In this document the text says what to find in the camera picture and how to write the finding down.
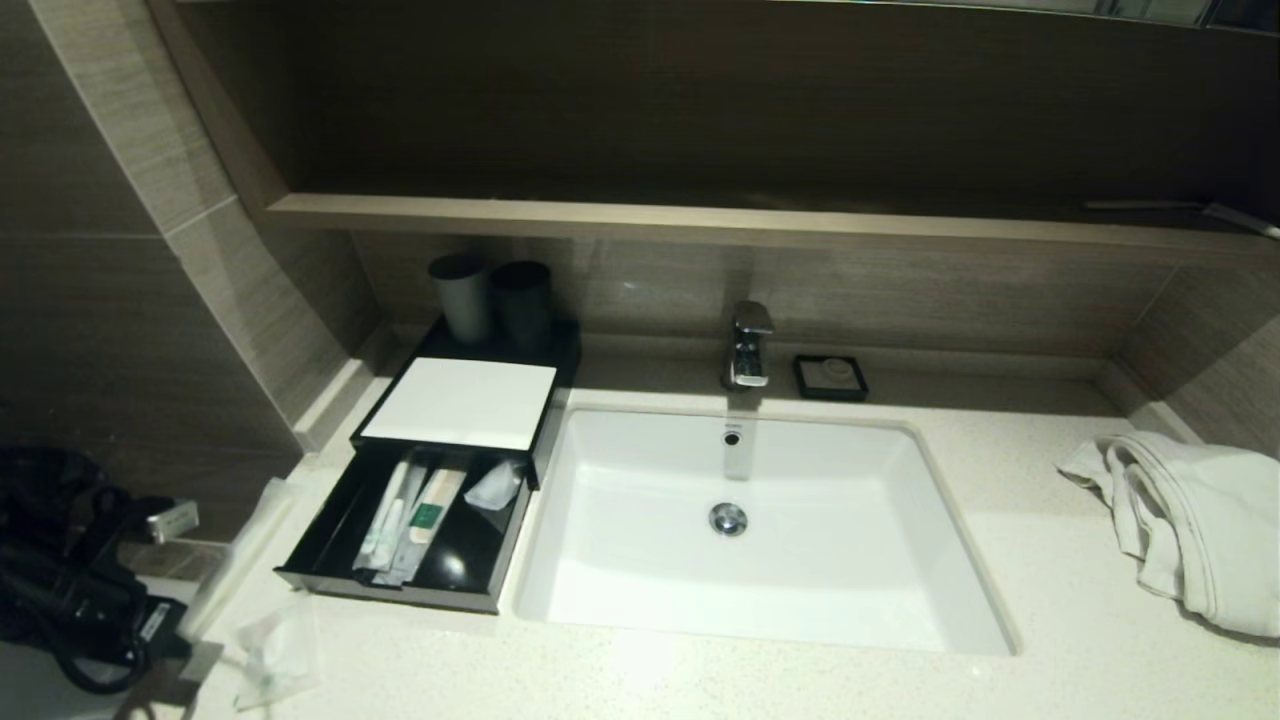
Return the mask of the white ceramic sink basin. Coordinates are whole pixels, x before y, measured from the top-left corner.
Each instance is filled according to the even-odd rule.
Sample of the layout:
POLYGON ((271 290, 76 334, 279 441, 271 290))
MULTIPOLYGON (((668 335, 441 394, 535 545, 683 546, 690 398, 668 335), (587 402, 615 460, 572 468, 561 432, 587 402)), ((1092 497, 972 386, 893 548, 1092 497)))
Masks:
POLYGON ((544 623, 1016 653, 931 456, 895 424, 576 410, 513 609, 544 623), (710 529, 722 502, 748 514, 744 534, 710 529))

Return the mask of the black box drawer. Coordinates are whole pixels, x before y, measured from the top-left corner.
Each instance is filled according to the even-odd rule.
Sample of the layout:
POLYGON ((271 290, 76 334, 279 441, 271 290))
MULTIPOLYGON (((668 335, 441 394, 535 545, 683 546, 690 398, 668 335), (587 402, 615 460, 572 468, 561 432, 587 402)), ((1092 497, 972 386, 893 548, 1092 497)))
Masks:
POLYGON ((396 448, 357 451, 275 574, 314 594, 495 615, 531 489, 497 512, 454 500, 413 575, 379 583, 353 564, 399 460, 396 448))

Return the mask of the grey tumbler cup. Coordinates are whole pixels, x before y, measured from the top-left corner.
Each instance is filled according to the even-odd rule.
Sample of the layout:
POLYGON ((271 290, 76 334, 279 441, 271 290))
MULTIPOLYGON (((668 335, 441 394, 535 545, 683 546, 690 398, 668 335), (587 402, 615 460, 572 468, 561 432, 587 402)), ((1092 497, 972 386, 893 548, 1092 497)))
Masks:
POLYGON ((486 273, 484 260, 465 252, 436 258, 428 266, 449 332, 463 345, 480 345, 493 336, 486 273))

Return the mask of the white folded towel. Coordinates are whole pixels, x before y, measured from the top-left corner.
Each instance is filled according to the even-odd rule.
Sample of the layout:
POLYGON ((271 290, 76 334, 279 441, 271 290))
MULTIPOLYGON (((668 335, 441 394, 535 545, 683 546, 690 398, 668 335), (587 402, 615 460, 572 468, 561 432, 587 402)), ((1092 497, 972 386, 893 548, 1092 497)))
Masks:
POLYGON ((1280 460, 1134 430, 1056 468, 1108 507, 1142 588, 1221 630, 1280 639, 1280 460))

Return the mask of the black tumbler cup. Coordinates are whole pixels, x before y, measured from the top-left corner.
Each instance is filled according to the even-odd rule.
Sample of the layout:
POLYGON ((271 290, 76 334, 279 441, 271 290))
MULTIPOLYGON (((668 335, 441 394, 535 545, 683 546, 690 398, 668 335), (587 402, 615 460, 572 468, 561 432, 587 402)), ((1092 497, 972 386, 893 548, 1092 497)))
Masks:
POLYGON ((536 261, 499 265, 490 287, 500 324, 522 354, 539 354, 550 343, 550 268, 536 261))

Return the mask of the clear green-print toothbrush packet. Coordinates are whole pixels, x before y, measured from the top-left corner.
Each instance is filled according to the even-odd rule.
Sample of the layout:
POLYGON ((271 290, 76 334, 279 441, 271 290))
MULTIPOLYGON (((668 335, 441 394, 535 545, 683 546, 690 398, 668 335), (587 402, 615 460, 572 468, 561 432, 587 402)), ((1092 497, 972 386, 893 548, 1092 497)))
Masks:
POLYGON ((387 525, 390 519, 390 511, 398 501, 401 501, 401 492, 404 479, 407 478, 411 466, 413 465, 415 451, 406 451, 399 461, 396 464, 390 478, 387 483, 387 488, 383 492, 378 510, 370 523, 370 527, 364 537, 360 550, 353 561, 352 569, 355 571, 362 571, 375 568, 378 564, 376 555, 378 548, 383 544, 384 536, 387 533, 387 525))

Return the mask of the small white wrapped packet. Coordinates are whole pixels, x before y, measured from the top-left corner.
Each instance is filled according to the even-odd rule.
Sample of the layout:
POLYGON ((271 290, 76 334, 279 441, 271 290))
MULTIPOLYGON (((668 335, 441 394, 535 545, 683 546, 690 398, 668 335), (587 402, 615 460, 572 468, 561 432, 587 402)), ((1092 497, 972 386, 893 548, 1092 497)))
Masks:
POLYGON ((524 474, 524 464, 512 460, 499 461, 463 493, 463 500, 472 509, 498 512, 517 496, 525 483, 524 474))

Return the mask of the long clear plastic packet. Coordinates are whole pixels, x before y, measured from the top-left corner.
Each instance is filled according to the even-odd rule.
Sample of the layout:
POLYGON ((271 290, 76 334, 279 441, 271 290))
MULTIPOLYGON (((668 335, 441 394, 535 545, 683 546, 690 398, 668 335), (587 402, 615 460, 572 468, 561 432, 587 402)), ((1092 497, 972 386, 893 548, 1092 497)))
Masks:
POLYGON ((188 610, 178 626, 189 642, 200 642, 220 618, 230 598, 243 585, 252 566, 261 557, 278 527, 287 519, 300 498, 300 487, 282 478, 271 479, 259 497, 248 521, 227 546, 212 571, 198 584, 188 610))

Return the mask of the wooden wall shelf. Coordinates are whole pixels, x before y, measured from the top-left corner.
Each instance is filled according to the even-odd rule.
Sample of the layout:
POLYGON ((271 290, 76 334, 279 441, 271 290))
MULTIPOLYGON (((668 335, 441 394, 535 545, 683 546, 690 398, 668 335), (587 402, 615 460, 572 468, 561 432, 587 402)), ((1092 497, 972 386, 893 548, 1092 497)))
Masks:
POLYGON ((404 234, 1025 254, 1280 270, 1280 241, 1167 227, 340 193, 288 193, 265 217, 282 225, 404 234))

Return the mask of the chrome faucet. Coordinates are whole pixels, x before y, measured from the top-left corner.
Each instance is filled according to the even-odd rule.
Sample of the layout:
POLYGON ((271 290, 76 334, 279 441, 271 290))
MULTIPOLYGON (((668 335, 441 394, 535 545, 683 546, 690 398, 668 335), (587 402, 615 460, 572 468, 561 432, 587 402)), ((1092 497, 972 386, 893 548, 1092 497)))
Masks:
POLYGON ((731 393, 764 388, 769 384, 765 338, 774 333, 771 314, 763 304, 741 301, 731 313, 730 345, 721 384, 731 393))

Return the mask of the black square soap dish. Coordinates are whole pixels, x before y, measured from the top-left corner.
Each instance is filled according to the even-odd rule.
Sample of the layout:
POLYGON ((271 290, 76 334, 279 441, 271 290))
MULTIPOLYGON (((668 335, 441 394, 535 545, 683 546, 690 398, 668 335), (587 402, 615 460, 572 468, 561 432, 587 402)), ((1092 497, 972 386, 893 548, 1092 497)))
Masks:
POLYGON ((794 359, 794 374, 799 395, 803 398, 826 401, 826 402, 841 402, 841 404, 865 402, 869 397, 870 388, 855 357, 841 357, 841 359, 850 363, 855 369, 858 379, 860 380, 860 387, 858 389, 822 389, 812 387, 806 383, 809 375, 808 368, 813 363, 818 363, 826 357, 841 357, 841 356, 797 355, 794 359))

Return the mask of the comb green label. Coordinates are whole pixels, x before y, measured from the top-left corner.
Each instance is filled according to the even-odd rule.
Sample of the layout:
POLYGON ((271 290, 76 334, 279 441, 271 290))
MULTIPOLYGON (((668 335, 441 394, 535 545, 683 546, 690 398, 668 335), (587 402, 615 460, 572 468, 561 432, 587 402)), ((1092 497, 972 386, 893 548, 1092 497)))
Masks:
POLYGON ((416 577, 465 478, 466 470, 458 468, 438 468, 431 471, 410 506, 411 512, 389 568, 375 575, 376 584, 399 587, 416 577))

